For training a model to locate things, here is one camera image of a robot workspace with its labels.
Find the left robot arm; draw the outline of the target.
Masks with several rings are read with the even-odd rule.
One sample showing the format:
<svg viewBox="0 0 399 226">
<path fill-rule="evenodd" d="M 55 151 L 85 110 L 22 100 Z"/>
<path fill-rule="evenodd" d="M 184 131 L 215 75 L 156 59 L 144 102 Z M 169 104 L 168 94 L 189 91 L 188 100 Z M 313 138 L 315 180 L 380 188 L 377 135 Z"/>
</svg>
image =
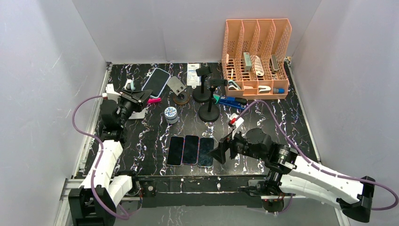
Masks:
<svg viewBox="0 0 399 226">
<path fill-rule="evenodd" d="M 127 194 L 135 196 L 141 184 L 132 172 L 114 173 L 117 160 L 125 144 L 124 129 L 132 113 L 142 112 L 152 94 L 151 89 L 143 91 L 122 90 L 119 93 L 105 92 L 100 115 L 104 122 L 101 136 L 80 130 L 75 121 L 74 129 L 99 143 L 99 150 L 88 175 L 78 188 L 69 192 L 68 201 L 75 226 L 112 226 L 116 219 L 129 220 L 128 213 L 120 204 Z"/>
</svg>

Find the purple smartphone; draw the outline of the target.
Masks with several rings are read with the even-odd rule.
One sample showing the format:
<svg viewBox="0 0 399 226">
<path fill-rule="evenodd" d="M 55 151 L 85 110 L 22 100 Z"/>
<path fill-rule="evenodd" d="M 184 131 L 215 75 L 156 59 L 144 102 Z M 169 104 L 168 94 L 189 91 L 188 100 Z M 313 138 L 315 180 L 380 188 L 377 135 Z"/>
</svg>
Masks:
<svg viewBox="0 0 399 226">
<path fill-rule="evenodd" d="M 168 166 L 181 166 L 183 159 L 184 138 L 173 136 L 169 142 L 166 164 Z"/>
</svg>

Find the black smartphone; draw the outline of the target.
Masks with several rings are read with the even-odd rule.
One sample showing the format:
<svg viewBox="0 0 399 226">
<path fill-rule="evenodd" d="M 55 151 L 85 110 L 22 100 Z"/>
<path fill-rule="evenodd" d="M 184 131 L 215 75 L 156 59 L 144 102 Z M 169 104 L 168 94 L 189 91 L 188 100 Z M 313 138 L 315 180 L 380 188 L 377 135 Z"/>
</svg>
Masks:
<svg viewBox="0 0 399 226">
<path fill-rule="evenodd" d="M 183 160 L 184 165 L 196 165 L 198 162 L 199 137 L 186 135 L 184 138 Z"/>
</svg>

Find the light blue smartphone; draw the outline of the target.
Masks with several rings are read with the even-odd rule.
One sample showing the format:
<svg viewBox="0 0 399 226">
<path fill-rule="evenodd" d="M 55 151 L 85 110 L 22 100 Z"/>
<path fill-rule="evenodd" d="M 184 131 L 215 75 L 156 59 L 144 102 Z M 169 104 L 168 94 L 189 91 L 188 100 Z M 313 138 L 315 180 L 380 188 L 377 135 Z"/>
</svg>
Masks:
<svg viewBox="0 0 399 226">
<path fill-rule="evenodd" d="M 152 90 L 150 97 L 159 98 L 170 78 L 170 73 L 156 68 L 152 71 L 150 77 L 145 82 L 142 91 L 150 89 Z"/>
</svg>

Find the black phone stand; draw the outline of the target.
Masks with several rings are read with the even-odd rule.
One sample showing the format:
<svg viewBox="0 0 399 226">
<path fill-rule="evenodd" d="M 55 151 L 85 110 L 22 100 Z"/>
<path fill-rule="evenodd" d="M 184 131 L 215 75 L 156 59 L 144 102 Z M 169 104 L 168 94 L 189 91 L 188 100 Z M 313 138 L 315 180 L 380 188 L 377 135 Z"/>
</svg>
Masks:
<svg viewBox="0 0 399 226">
<path fill-rule="evenodd" d="M 206 78 L 213 73 L 211 66 L 204 66 L 196 69 L 197 76 L 200 77 L 200 87 L 192 92 L 192 97 L 196 102 L 205 103 L 209 99 L 210 91 L 205 87 Z"/>
<path fill-rule="evenodd" d="M 220 108 L 213 107 L 214 105 L 214 92 L 218 87 L 227 86 L 228 81 L 226 79 L 212 79 L 209 82 L 210 96 L 208 99 L 208 105 L 202 105 L 198 110 L 198 116 L 203 122 L 215 122 L 220 116 Z"/>
</svg>

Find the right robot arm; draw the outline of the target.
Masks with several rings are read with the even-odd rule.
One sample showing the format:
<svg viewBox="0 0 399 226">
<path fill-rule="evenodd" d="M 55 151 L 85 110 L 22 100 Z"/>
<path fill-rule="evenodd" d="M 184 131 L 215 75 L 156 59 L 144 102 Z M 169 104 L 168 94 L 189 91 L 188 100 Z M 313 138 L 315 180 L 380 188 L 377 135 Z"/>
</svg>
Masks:
<svg viewBox="0 0 399 226">
<path fill-rule="evenodd" d="M 306 161 L 293 148 L 272 141 L 261 129 L 249 130 L 245 137 L 231 132 L 220 139 L 209 156 L 224 164 L 226 151 L 261 160 L 269 169 L 264 181 L 250 180 L 247 187 L 238 190 L 253 196 L 297 194 L 329 204 L 345 216 L 358 222 L 370 221 L 374 185 L 350 180 L 346 175 L 333 172 L 312 161 Z"/>
</svg>

